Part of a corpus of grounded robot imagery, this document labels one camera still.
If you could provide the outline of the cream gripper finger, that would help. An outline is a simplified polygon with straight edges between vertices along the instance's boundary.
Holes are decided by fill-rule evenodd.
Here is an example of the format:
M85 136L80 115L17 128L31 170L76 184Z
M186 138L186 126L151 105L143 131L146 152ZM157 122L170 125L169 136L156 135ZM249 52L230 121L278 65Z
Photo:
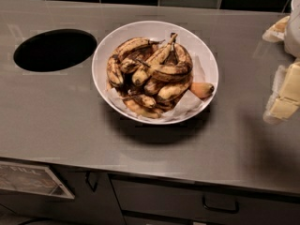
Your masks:
M300 109L300 62L279 66L272 85L263 120L277 125L288 120Z
M269 27L262 35L262 39L268 42L280 42L284 40L284 33L290 17L286 16L271 27Z

